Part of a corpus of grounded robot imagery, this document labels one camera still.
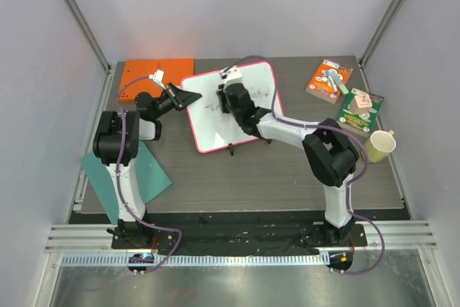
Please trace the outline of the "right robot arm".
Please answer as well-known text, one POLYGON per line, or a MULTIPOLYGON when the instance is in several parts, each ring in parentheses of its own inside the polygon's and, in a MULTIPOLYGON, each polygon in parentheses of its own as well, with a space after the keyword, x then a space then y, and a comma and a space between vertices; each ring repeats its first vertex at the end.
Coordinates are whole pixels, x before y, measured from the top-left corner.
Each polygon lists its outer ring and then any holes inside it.
POLYGON ((323 184, 325 238, 334 246, 347 241, 355 222, 351 182, 359 154, 346 132, 333 119, 301 122, 256 106, 242 83, 221 84, 216 93, 222 112, 232 115, 245 134, 284 142, 305 152, 313 175, 323 184))

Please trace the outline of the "pink framed whiteboard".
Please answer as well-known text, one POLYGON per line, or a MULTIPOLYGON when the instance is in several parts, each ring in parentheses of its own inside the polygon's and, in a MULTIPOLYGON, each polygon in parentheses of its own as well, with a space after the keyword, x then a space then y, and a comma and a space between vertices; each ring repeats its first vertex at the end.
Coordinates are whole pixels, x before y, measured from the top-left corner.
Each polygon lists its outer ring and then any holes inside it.
MULTIPOLYGON (((274 111, 282 116, 284 110, 279 93, 275 91, 275 75, 268 62, 260 61, 240 65, 243 76, 242 83, 256 106, 274 111)), ((201 98, 187 107, 195 146, 200 153, 209 153, 233 146, 258 140, 245 134, 234 117, 221 110, 216 94, 218 86, 223 84, 220 70, 201 73, 184 78, 181 82, 183 90, 201 94, 201 98)))

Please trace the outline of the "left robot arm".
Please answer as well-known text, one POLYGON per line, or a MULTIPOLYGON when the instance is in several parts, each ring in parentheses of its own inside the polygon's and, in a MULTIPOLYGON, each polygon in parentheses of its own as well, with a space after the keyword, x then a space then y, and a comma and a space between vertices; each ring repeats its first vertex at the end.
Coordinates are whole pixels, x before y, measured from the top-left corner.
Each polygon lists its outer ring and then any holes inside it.
POLYGON ((104 111, 93 139, 93 153, 109 172, 118 206, 116 220, 120 235, 139 249, 152 243, 145 202, 139 191, 136 159, 143 141, 157 141, 162 134, 160 117, 169 111, 183 111, 202 98, 201 93, 185 91, 172 83, 159 96, 141 92, 134 98, 134 111, 104 111))

